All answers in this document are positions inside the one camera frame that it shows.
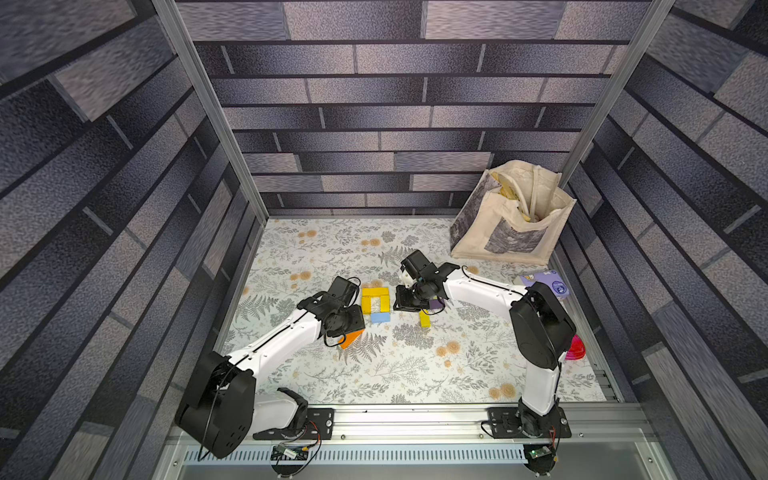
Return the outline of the orange block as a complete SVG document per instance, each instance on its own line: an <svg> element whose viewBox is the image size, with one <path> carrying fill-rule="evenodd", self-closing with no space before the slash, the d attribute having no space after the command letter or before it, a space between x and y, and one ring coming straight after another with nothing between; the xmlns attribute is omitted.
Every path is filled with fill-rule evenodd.
<svg viewBox="0 0 768 480"><path fill-rule="evenodd" d="M350 332L345 336L344 341L341 343L340 347L342 349L349 348L362 334L364 333L364 329L357 330L354 332Z"/></svg>

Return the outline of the small yellow block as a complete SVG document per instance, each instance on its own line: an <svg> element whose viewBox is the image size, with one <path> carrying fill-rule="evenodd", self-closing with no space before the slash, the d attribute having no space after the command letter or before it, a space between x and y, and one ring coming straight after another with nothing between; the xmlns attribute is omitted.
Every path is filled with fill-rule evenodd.
<svg viewBox="0 0 768 480"><path fill-rule="evenodd" d="M380 300L380 312L381 313L389 313L390 312L390 297L388 295L381 296L379 298Z"/></svg>
<svg viewBox="0 0 768 480"><path fill-rule="evenodd" d="M361 300L361 308L364 315L372 313L372 298L364 296Z"/></svg>

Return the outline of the long yellow block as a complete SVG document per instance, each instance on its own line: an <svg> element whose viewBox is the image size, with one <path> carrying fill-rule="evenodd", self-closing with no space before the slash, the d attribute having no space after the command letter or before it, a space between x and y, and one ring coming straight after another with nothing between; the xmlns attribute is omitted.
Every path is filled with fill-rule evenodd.
<svg viewBox="0 0 768 480"><path fill-rule="evenodd" d="M419 312L419 322L420 326L424 329L428 329L431 327L431 315L428 311L421 310Z"/></svg>
<svg viewBox="0 0 768 480"><path fill-rule="evenodd" d="M363 297L383 297L389 295L389 289L386 287L376 287L376 288L363 288L362 289L362 296Z"/></svg>

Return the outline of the light blue block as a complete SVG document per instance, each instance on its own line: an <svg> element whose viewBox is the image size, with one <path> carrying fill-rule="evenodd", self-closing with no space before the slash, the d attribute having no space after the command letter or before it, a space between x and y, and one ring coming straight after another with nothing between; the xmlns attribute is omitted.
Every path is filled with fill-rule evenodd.
<svg viewBox="0 0 768 480"><path fill-rule="evenodd" d="M382 324L390 321L391 316L389 312L372 313L370 315L371 322L373 324Z"/></svg>

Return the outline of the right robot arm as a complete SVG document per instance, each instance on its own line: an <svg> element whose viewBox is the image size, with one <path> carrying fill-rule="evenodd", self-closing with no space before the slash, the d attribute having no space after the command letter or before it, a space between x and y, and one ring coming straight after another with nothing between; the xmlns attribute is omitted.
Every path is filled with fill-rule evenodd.
<svg viewBox="0 0 768 480"><path fill-rule="evenodd" d="M576 334L576 326L550 287L536 282L528 287L503 284L473 276L465 268L445 262L435 265L419 250L401 262L393 308L428 310L433 301L445 308L456 300L499 317L507 316L516 345L526 360L525 385L517 404L521 433L540 438L562 426L557 389L562 367Z"/></svg>

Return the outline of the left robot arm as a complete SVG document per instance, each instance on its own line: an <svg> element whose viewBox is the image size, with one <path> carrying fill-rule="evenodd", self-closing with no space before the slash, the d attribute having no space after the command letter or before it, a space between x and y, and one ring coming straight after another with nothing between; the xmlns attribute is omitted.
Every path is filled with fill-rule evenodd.
<svg viewBox="0 0 768 480"><path fill-rule="evenodd" d="M317 340L332 348L364 327L356 303L357 279L336 277L331 286L298 302L277 327L247 346L198 361L175 424L200 444L200 457L224 458L243 440L265 431L302 433L308 401L288 388L258 395L259 385L297 351Z"/></svg>

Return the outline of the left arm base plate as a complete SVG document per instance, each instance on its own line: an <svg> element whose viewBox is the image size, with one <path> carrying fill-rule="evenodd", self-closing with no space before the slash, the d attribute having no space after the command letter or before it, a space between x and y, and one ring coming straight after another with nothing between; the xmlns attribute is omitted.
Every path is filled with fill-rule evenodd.
<svg viewBox="0 0 768 480"><path fill-rule="evenodd" d="M333 433L335 410L332 408L310 407L305 413L298 413L287 427L268 429L251 435L253 440L288 441L300 440L330 440Z"/></svg>

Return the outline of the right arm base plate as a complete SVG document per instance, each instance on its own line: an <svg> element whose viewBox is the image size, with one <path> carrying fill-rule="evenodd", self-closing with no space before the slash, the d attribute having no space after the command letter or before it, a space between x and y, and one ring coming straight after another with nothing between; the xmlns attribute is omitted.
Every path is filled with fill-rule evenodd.
<svg viewBox="0 0 768 480"><path fill-rule="evenodd" d="M568 439L572 431L564 410L555 405L546 415L527 407L490 407L486 410L490 435L497 439Z"/></svg>

